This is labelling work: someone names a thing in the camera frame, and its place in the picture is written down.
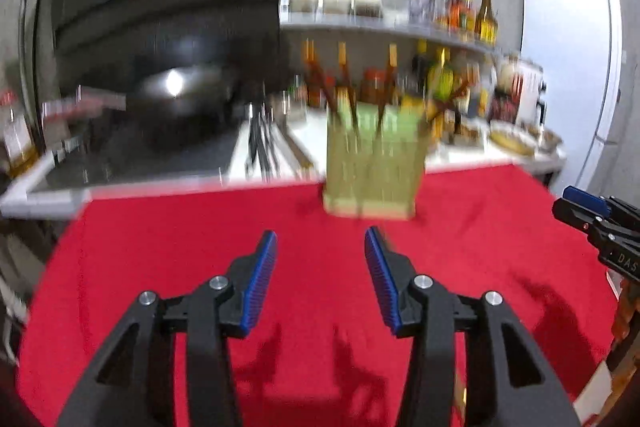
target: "table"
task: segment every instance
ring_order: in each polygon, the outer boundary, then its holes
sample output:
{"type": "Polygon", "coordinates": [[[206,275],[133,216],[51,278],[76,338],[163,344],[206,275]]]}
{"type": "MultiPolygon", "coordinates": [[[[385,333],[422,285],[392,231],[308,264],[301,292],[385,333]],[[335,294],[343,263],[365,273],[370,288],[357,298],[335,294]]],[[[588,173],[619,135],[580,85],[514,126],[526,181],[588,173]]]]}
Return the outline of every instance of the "table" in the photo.
{"type": "MultiPolygon", "coordinates": [[[[326,114],[310,110],[306,122],[293,126],[292,135],[302,145],[316,166],[316,179],[322,180],[326,171],[326,114]]],[[[198,192],[220,188],[223,184],[234,186],[261,183],[260,169],[254,171],[253,178],[247,180],[244,162],[248,153],[248,122],[241,125],[233,157],[227,172],[212,172],[206,176],[183,175],[153,182],[129,183],[111,187],[81,188],[75,190],[48,190],[34,192],[34,187],[54,168],[52,152],[47,152],[27,173],[20,176],[0,198],[3,216],[28,219],[67,220],[77,216],[89,201],[95,199],[131,197],[146,194],[176,194],[198,192]]],[[[293,172],[287,168],[282,155],[282,172],[277,183],[289,182],[293,172]]],[[[438,151],[427,157],[427,172],[446,172],[459,169],[479,168],[491,165],[517,164],[530,174],[551,174],[562,170],[566,154],[560,148],[557,153],[546,155],[537,153],[533,158],[524,158],[508,153],[486,142],[483,151],[464,150],[440,145],[438,151]]]]}
{"type": "MultiPolygon", "coordinates": [[[[247,340],[230,342],[248,427],[394,420],[410,341],[393,339],[380,316],[363,252],[372,224],[450,291],[504,295],[571,397],[606,355],[616,301],[605,269],[580,232],[554,220],[551,195],[520,168],[427,174],[410,221],[329,216],[320,192],[306,184],[92,201],[35,295],[20,354],[22,398],[52,426],[142,290],[190,293],[252,251],[264,229],[278,234],[279,250],[264,309],[247,340]]],[[[181,403],[179,379],[176,394],[181,403]]]]}

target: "white refrigerator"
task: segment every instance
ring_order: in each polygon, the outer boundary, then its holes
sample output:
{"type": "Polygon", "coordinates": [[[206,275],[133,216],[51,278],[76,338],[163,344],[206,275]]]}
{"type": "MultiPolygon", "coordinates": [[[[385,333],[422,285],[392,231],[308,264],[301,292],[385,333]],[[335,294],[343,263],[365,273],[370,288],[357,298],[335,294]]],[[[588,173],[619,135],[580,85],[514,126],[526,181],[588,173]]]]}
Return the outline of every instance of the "white refrigerator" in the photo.
{"type": "Polygon", "coordinates": [[[622,139],[611,132],[620,96],[620,0],[524,0],[522,57],[544,70],[546,126],[567,154],[550,190],[587,190],[622,139]]]}

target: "white countertop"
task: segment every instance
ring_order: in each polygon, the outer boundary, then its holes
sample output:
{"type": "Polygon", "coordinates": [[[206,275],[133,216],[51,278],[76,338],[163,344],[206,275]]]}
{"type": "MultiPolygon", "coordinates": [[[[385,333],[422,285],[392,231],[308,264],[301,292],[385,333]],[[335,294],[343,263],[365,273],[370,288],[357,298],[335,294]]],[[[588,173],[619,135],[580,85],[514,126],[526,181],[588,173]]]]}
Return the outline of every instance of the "white countertop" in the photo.
{"type": "MultiPolygon", "coordinates": [[[[316,174],[311,181],[323,179],[326,171],[326,115],[322,112],[309,112],[306,122],[291,126],[290,132],[298,140],[300,146],[305,149],[316,167],[316,174]]],[[[240,128],[226,174],[179,176],[170,180],[111,185],[109,187],[33,192],[33,188],[54,168],[53,154],[48,151],[30,171],[16,179],[2,195],[0,212],[4,217],[66,220],[75,217],[85,203],[97,198],[184,194],[261,186],[267,182],[261,178],[259,168],[255,169],[249,179],[245,175],[244,162],[248,155],[248,137],[249,126],[248,122],[245,122],[240,128]]],[[[296,180],[282,154],[276,152],[276,156],[280,165],[280,175],[270,180],[269,184],[308,181],[296,180]]],[[[487,141],[484,151],[440,145],[436,152],[428,156],[425,168],[427,172],[443,172],[491,165],[518,164],[531,174],[545,174],[561,170],[565,162],[566,156],[562,150],[554,155],[536,154],[533,158],[524,158],[505,152],[492,142],[487,141]]]]}

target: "blue gripper pad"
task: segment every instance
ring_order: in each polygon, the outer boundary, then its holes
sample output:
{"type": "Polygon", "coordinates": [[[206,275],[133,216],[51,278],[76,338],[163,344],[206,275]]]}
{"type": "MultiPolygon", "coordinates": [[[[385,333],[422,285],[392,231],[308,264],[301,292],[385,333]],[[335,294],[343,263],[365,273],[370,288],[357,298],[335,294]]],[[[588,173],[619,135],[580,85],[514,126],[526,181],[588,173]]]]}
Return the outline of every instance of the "blue gripper pad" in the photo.
{"type": "Polygon", "coordinates": [[[580,190],[580,188],[567,187],[564,192],[562,192],[562,197],[572,203],[579,204],[598,216],[607,218],[611,214],[607,201],[602,200],[597,196],[593,196],[584,190],[580,190]]]}
{"type": "Polygon", "coordinates": [[[268,230],[253,254],[235,259],[226,271],[233,295],[220,304],[219,320],[228,337],[244,339],[258,323],[276,255],[276,234],[268,230]]]}
{"type": "Polygon", "coordinates": [[[388,249],[377,227],[365,232],[364,255],[385,325],[398,338],[411,336],[422,317],[422,306],[407,294],[414,266],[408,257],[388,249]]]}
{"type": "Polygon", "coordinates": [[[378,298],[380,313],[385,326],[396,334],[401,326],[398,310],[398,289],[394,283],[385,258],[386,247],[380,232],[371,227],[364,235],[364,255],[369,266],[369,274],[373,281],[373,288],[378,298]]]}

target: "bottle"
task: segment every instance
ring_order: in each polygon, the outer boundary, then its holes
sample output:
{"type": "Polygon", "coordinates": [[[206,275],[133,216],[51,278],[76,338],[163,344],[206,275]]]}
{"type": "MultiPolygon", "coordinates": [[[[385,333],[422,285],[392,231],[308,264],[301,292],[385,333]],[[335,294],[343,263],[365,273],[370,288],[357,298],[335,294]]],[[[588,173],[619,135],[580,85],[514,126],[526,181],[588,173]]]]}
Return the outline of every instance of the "bottle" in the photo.
{"type": "Polygon", "coordinates": [[[470,58],[465,51],[460,51],[452,61],[455,89],[466,83],[466,89],[453,102],[461,115],[475,118],[478,111],[480,65],[470,58]]]}
{"type": "Polygon", "coordinates": [[[418,82],[420,91],[427,85],[427,74],[431,68],[431,59],[427,55],[427,41],[419,39],[415,48],[415,56],[411,61],[411,70],[418,82]]]}
{"type": "Polygon", "coordinates": [[[436,51],[436,63],[429,70],[427,76],[428,98],[447,100],[453,90],[453,69],[449,64],[451,52],[448,48],[438,48],[436,51]]]}
{"type": "Polygon", "coordinates": [[[474,0],[465,0],[463,8],[460,10],[460,29],[471,34],[476,30],[474,0]]]}
{"type": "Polygon", "coordinates": [[[289,86],[289,94],[294,100],[306,105],[306,84],[301,74],[295,74],[293,82],[289,86]]]}
{"type": "Polygon", "coordinates": [[[460,14],[463,4],[460,0],[449,0],[449,27],[460,28],[460,14]]]}
{"type": "Polygon", "coordinates": [[[480,105],[478,116],[488,118],[492,100],[494,99],[495,87],[498,83],[498,74],[489,55],[484,56],[484,61],[480,66],[480,105]]]}
{"type": "Polygon", "coordinates": [[[434,0],[433,21],[444,27],[449,27],[449,9],[451,0],[434,0]]]}
{"type": "Polygon", "coordinates": [[[306,105],[312,109],[326,108],[326,99],[320,84],[324,73],[316,62],[316,48],[313,41],[305,40],[302,46],[302,62],[306,65],[306,105]]]}
{"type": "Polygon", "coordinates": [[[27,125],[22,105],[10,89],[0,93],[0,114],[2,141],[9,159],[9,176],[17,178],[36,163],[38,151],[27,125]]]}
{"type": "Polygon", "coordinates": [[[492,46],[498,35],[498,22],[491,8],[491,0],[482,0],[476,17],[476,37],[492,46]]]}
{"type": "Polygon", "coordinates": [[[400,92],[398,91],[398,46],[389,44],[389,62],[386,65],[385,76],[385,103],[400,105],[400,92]]]}

